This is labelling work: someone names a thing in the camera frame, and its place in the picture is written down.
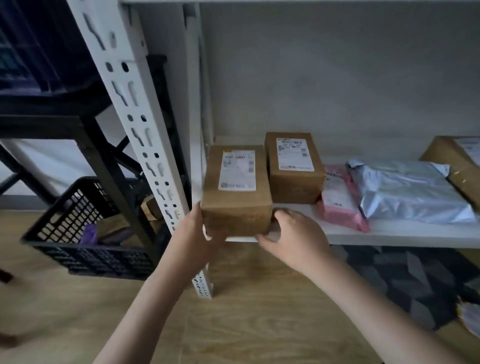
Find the black plastic basket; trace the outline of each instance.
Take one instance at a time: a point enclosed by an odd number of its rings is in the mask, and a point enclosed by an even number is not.
[[[132,188],[139,180],[129,180]],[[143,201],[145,196],[138,196]],[[146,279],[155,269],[143,248],[79,244],[87,224],[120,213],[98,178],[78,179],[22,237],[29,245],[64,267],[70,274]],[[170,240],[164,224],[156,244],[162,256]]]

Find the person's right hand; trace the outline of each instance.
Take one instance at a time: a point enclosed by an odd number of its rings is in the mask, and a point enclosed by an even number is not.
[[[274,216],[281,230],[278,242],[261,234],[255,237],[262,248],[289,267],[308,277],[324,259],[333,257],[324,231],[311,218],[291,210],[278,210]]]

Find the cardboard box on floor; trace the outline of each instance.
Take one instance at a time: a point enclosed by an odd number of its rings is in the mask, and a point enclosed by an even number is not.
[[[266,154],[262,146],[211,146],[202,215],[208,235],[266,234],[272,215]]]
[[[268,177],[274,203],[314,204],[326,172],[310,133],[267,133]]]
[[[473,208],[480,212],[480,167],[457,143],[456,139],[460,138],[461,140],[468,138],[473,142],[472,145],[475,142],[480,145],[480,137],[436,136],[420,160],[449,164],[450,173],[447,179],[472,204]]]

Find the purple object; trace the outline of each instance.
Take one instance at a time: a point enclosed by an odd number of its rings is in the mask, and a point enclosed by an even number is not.
[[[97,245],[98,239],[96,237],[96,225],[88,224],[85,226],[82,238],[80,239],[80,244],[83,245]]]

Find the plastic package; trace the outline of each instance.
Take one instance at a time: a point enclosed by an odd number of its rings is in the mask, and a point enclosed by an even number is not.
[[[370,232],[358,205],[358,191],[346,166],[325,166],[327,177],[322,199],[317,202],[320,216],[332,224],[361,232]]]
[[[449,166],[422,161],[348,162],[367,218],[473,223],[470,204],[445,179]]]

